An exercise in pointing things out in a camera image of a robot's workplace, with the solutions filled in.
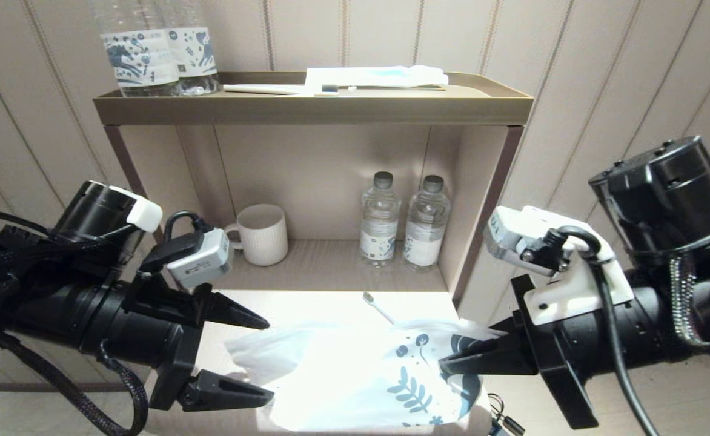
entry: plastic bag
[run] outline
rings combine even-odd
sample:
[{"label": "plastic bag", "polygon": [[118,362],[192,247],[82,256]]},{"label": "plastic bag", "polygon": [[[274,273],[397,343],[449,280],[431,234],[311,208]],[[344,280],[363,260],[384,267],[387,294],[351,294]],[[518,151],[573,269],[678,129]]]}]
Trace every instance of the plastic bag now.
[{"label": "plastic bag", "polygon": [[263,412],[275,425],[335,431],[466,416],[483,390],[480,377],[442,373],[438,361],[497,335],[466,321],[415,320],[272,328],[225,345],[250,383],[274,392]]}]

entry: bottle label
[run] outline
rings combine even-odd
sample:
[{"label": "bottle label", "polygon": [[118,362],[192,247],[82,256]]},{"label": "bottle label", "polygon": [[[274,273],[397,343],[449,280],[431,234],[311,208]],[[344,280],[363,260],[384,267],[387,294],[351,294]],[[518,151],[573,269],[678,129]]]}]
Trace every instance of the bottle label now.
[{"label": "bottle label", "polygon": [[163,28],[101,34],[122,88],[163,85],[178,79]]},{"label": "bottle label", "polygon": [[419,266],[430,266],[439,259],[441,241],[444,229],[435,229],[433,233],[441,233],[440,237],[430,240],[431,231],[422,229],[416,224],[408,223],[406,226],[406,241],[404,242],[404,259]]},{"label": "bottle label", "polygon": [[369,235],[366,231],[360,231],[360,251],[364,257],[371,260],[392,259],[396,251],[396,233],[399,230],[399,223],[389,223],[378,229],[380,234],[387,236]]},{"label": "bottle label", "polygon": [[167,36],[180,77],[198,77],[217,72],[208,28],[168,28]]}]

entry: shelf compartment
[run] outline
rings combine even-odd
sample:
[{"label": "shelf compartment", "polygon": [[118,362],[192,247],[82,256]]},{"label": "shelf compartment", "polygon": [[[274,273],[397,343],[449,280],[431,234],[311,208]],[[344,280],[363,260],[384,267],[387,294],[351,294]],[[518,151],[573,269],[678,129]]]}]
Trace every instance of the shelf compartment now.
[{"label": "shelf compartment", "polygon": [[[447,73],[443,91],[358,89],[341,97],[214,92],[200,97],[94,99],[105,126],[205,124],[484,124],[527,123],[533,98],[480,75]],[[220,73],[221,83],[304,83],[305,72]]]},{"label": "shelf compartment", "polygon": [[230,273],[212,282],[216,289],[289,291],[446,292],[438,266],[412,271],[404,265],[403,243],[385,268],[360,256],[357,240],[290,240],[288,257],[277,265],[255,266],[237,252]]},{"label": "shelf compartment", "polygon": [[[225,226],[252,204],[285,210],[288,258],[266,268],[237,259],[217,288],[448,291],[459,301],[533,100],[481,76],[449,75],[447,91],[364,89],[351,99],[227,93],[126,99],[113,93],[95,104],[131,189],[166,215],[196,210]],[[222,78],[302,83],[304,73]],[[518,116],[493,105],[498,101],[519,108]],[[349,105],[358,105],[357,116]],[[401,229],[422,178],[438,174],[446,181],[450,221],[438,267],[429,273],[416,274],[400,259],[384,270],[358,265],[360,196],[374,172],[383,170],[394,172],[394,189],[404,202]]]}]

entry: white mug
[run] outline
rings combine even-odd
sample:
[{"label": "white mug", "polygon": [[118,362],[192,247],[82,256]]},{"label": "white mug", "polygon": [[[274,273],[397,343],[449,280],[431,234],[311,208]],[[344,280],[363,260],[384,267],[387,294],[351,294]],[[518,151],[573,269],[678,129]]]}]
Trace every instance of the white mug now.
[{"label": "white mug", "polygon": [[253,265],[269,266],[285,259],[288,254],[288,229],[285,212],[273,204],[256,204],[236,216],[236,223],[225,227],[225,232],[239,232],[242,242],[231,242],[242,250]]}]

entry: shelf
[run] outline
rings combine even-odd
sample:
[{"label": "shelf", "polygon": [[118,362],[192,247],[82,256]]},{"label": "shelf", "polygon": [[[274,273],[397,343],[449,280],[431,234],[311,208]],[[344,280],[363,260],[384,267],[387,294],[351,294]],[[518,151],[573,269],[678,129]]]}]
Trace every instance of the shelf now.
[{"label": "shelf", "polygon": [[214,280],[215,289],[305,291],[447,292],[438,266],[415,272],[403,265],[402,243],[386,268],[360,258],[357,240],[290,240],[288,257],[277,265],[251,265],[237,253],[231,272]]},{"label": "shelf", "polygon": [[[521,126],[533,98],[476,74],[446,73],[441,90],[358,89],[339,97],[216,92],[201,97],[94,99],[105,126],[211,124],[438,124]],[[221,83],[304,83],[305,72],[220,73]]]}]

